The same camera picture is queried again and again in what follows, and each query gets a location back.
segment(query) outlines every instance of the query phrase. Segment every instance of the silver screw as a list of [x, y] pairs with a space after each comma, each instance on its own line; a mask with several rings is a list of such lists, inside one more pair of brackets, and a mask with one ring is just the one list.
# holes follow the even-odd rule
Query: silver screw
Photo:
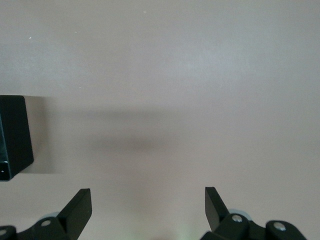
[[279, 231], [285, 231], [286, 230], [286, 226], [283, 225], [281, 222], [276, 221], [273, 226], [278, 229]]
[[241, 223], [242, 222], [242, 217], [240, 217], [239, 215], [233, 215], [232, 216], [232, 220], [237, 222], [237, 223]]
[[51, 221], [50, 220], [45, 220], [41, 223], [41, 227], [45, 227], [45, 226], [48, 226], [51, 224]]
[[7, 230], [5, 229], [0, 230], [0, 236], [5, 235], [6, 233], [7, 233]]

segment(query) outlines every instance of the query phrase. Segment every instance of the gray surface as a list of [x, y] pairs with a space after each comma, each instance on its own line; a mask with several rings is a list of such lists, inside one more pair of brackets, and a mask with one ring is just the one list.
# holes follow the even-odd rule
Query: gray surface
[[215, 186], [318, 239], [319, 26], [319, 1], [2, 1], [0, 94], [29, 96], [35, 162], [0, 225], [91, 188], [80, 240], [199, 239]]

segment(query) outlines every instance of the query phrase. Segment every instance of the white table surface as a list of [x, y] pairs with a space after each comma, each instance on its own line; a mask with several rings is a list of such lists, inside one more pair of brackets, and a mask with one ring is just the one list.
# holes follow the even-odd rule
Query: white table surface
[[320, 1], [3, 0], [0, 33], [35, 156], [0, 226], [91, 188], [79, 240], [197, 240], [215, 186], [319, 239]]

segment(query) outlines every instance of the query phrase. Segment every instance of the black box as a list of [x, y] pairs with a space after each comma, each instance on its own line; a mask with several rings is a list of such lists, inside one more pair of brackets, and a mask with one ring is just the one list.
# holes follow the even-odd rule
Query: black box
[[0, 181], [34, 162], [25, 98], [0, 95]]

